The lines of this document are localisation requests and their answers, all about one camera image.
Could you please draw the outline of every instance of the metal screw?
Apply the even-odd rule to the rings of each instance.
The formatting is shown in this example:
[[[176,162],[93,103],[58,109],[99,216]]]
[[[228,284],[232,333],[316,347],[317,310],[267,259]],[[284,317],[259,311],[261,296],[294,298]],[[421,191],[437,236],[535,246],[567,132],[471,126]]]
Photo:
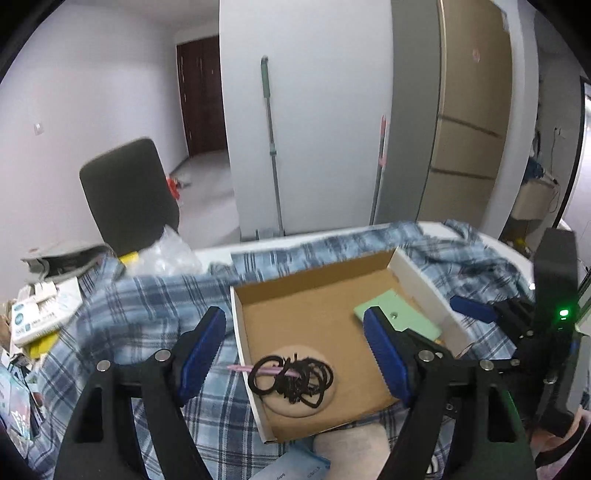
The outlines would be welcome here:
[[[495,367],[494,364],[490,360],[480,360],[479,365],[480,365],[480,368],[482,368],[483,370],[486,370],[487,372],[490,372]]]
[[[99,372],[106,372],[111,367],[111,362],[108,360],[101,360],[96,364],[96,369]]]
[[[544,379],[544,383],[546,385],[554,385],[556,383],[556,381],[558,380],[558,377],[556,375],[553,375],[550,378],[545,378]]]
[[[432,362],[433,359],[435,358],[435,355],[433,354],[433,352],[431,350],[421,350],[418,353],[418,357],[423,361],[423,362]]]
[[[154,358],[158,362],[165,362],[166,360],[168,360],[170,358],[170,350],[166,350],[166,348],[163,348],[162,350],[158,350],[154,354]]]

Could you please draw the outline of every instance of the black chair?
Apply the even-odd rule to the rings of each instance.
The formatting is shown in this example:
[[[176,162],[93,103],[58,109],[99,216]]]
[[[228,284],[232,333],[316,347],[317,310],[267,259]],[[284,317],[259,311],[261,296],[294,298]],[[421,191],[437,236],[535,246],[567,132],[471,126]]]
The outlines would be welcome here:
[[[178,229],[178,204],[149,138],[91,160],[80,182],[103,240],[118,256],[149,247],[165,225]]]

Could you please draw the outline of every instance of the black hair tie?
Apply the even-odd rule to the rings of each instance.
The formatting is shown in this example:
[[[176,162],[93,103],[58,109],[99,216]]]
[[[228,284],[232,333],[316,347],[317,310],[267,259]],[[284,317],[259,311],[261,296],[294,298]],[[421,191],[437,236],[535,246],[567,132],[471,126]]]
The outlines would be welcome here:
[[[259,369],[269,363],[276,362],[276,367],[281,367],[281,372],[275,375],[275,380],[271,388],[263,390],[256,384],[256,373]],[[299,374],[299,377],[286,375],[288,370],[293,370]],[[252,367],[248,374],[248,387],[260,397],[269,395],[276,391],[291,403],[301,401],[304,405],[311,408],[318,408],[324,399],[324,392],[333,384],[334,375],[332,369],[320,360],[306,357],[303,360],[297,359],[297,353],[294,353],[294,360],[290,357],[283,358],[279,355],[268,355],[261,358]],[[313,403],[303,398],[302,395],[318,395],[318,400]]]

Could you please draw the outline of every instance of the plaid shirt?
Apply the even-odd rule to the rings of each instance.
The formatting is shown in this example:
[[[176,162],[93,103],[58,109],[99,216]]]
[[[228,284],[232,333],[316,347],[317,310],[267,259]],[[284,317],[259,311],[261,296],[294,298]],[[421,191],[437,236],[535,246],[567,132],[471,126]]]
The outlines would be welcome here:
[[[263,445],[242,376],[216,367],[238,363],[230,286],[400,247],[448,299],[454,294],[479,301],[517,295],[531,298],[528,283],[518,269],[485,246],[471,227],[449,220],[446,225],[460,238],[439,239],[424,235],[415,223],[394,223],[290,249],[234,255],[234,267],[214,265],[210,273],[200,276],[118,280],[123,266],[115,259],[106,259],[80,279],[86,300],[61,331],[41,370],[47,420],[29,451],[29,464],[43,479],[53,476],[66,426],[97,362],[108,359],[130,364],[145,360],[157,349],[172,348],[178,337],[193,329],[207,308],[215,305],[226,314],[226,338],[201,393],[183,408],[183,415],[214,479],[250,478],[282,455],[286,445]],[[496,325],[470,318],[464,318],[462,325],[475,340],[468,355],[509,358],[513,353],[514,346]],[[134,400],[134,412],[148,474],[152,479],[160,478],[141,400]],[[393,444],[406,413],[396,404],[355,424],[380,421]],[[444,421],[434,453],[439,474],[452,432],[453,423]]]

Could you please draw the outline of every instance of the cardboard carton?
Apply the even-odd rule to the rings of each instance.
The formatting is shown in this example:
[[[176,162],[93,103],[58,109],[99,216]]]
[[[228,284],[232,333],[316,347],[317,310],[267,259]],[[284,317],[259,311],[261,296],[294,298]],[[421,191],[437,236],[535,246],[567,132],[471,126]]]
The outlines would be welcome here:
[[[454,355],[470,345],[448,302],[399,249],[232,289],[242,365],[287,345],[307,345],[326,357],[337,379],[335,396],[324,410],[294,419],[266,408],[243,374],[263,442],[304,438],[362,419],[395,401],[353,312],[389,289],[442,329],[441,340]]]

